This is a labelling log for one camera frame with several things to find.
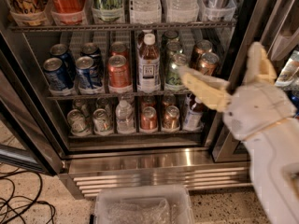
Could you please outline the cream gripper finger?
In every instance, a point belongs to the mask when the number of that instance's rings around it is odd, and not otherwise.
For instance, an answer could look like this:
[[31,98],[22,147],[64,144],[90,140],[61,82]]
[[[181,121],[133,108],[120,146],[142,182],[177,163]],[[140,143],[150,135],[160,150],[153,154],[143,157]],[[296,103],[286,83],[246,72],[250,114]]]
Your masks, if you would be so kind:
[[260,42],[253,42],[248,51],[247,71],[243,83],[249,85],[253,82],[275,84],[277,73],[267,53]]
[[179,68],[178,73],[183,85],[208,108],[224,112],[232,96],[227,92],[227,80],[203,75],[187,66]]

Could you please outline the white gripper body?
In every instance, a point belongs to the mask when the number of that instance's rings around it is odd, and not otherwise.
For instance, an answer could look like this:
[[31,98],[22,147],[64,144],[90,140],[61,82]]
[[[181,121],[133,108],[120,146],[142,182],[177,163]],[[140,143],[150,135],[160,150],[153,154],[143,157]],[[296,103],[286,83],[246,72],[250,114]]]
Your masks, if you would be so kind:
[[290,118],[295,106],[286,93],[268,83],[251,83],[239,87],[223,113],[223,121],[237,140]]

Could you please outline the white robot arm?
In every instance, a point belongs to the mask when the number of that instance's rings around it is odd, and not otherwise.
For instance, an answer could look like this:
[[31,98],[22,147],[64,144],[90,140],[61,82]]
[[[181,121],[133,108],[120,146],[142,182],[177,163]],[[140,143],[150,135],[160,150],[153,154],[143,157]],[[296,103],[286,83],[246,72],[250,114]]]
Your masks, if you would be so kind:
[[299,224],[299,121],[295,106],[275,86],[273,64],[259,42],[249,47],[247,71],[234,93],[229,82],[183,66],[183,85],[222,113],[234,139],[250,156],[250,179],[272,224]]

